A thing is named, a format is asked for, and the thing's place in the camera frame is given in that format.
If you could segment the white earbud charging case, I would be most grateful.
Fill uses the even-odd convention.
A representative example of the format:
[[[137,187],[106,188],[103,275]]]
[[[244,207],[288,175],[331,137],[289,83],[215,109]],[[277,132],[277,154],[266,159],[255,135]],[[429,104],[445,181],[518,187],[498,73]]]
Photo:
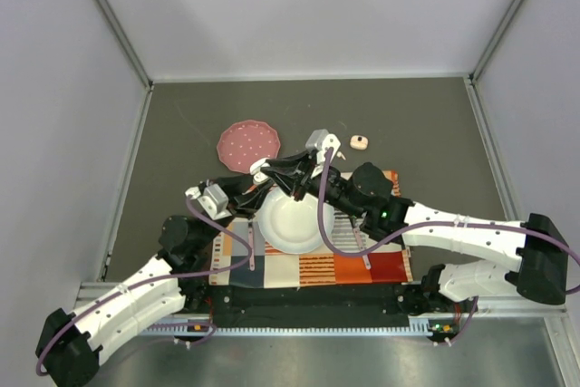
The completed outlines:
[[[267,168],[268,166],[267,158],[262,158],[250,166],[249,173],[255,185],[261,185],[268,180],[268,176],[263,172],[263,168]]]

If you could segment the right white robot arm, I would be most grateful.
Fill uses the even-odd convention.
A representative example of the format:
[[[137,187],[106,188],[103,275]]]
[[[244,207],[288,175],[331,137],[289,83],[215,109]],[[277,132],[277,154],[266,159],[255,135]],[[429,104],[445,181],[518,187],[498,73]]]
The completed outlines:
[[[423,300],[433,310],[510,292],[543,305],[566,301],[572,252],[549,217],[532,213],[525,221],[493,221],[443,212],[392,194],[392,181],[371,162],[344,178],[331,160],[305,151],[259,160],[251,173],[272,180],[295,200],[310,194],[322,206],[359,218],[360,230],[374,242],[363,250],[366,256],[401,243],[474,257],[468,264],[433,266],[422,278]]]

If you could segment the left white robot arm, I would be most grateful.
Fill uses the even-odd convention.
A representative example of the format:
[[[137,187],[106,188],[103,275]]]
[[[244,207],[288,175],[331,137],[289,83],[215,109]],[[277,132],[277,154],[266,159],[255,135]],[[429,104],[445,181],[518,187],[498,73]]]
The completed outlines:
[[[108,293],[70,313],[45,320],[35,354],[38,376],[58,386],[84,386],[124,344],[162,318],[196,311],[205,302],[210,271],[205,250],[228,234],[235,218],[251,218],[274,183],[251,175],[203,182],[186,193],[189,215],[162,224],[160,251]]]

